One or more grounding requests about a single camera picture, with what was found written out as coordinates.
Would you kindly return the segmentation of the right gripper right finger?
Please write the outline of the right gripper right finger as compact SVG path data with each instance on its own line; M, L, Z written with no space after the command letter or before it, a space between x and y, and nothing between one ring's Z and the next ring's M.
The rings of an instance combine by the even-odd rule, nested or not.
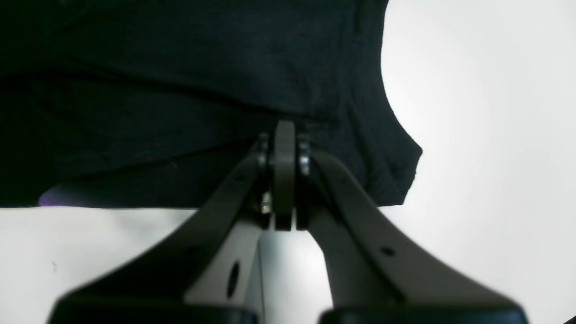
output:
M321 248L333 309L321 324L526 324L512 299L452 269L408 238L347 168L297 137L297 226Z

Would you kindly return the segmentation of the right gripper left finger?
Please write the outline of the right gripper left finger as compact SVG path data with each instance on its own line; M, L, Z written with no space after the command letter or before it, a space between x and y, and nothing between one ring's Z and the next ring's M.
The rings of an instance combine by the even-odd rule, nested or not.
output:
M50 324L257 324L250 283L261 234L290 230L296 127L260 135L206 204L160 243L60 298Z

